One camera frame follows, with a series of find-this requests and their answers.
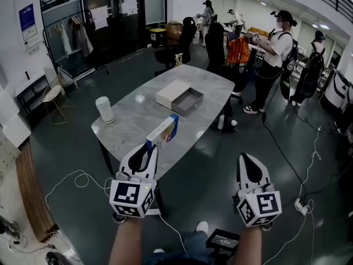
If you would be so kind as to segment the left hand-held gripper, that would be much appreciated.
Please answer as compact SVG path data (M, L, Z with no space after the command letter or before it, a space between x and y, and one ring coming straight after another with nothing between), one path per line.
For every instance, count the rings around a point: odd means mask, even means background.
M114 210L113 220L122 224L127 218L156 215L151 206L155 199L158 147L151 149L139 144L121 160L116 179L111 182L109 203Z

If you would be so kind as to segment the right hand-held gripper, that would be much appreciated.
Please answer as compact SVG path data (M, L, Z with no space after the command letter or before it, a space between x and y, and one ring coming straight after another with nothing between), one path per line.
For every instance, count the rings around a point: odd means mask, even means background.
M237 162L237 182L240 190L236 208L245 226L269 228L281 214L281 197L270 183L266 166L256 157L241 153ZM261 187L245 190L255 186Z

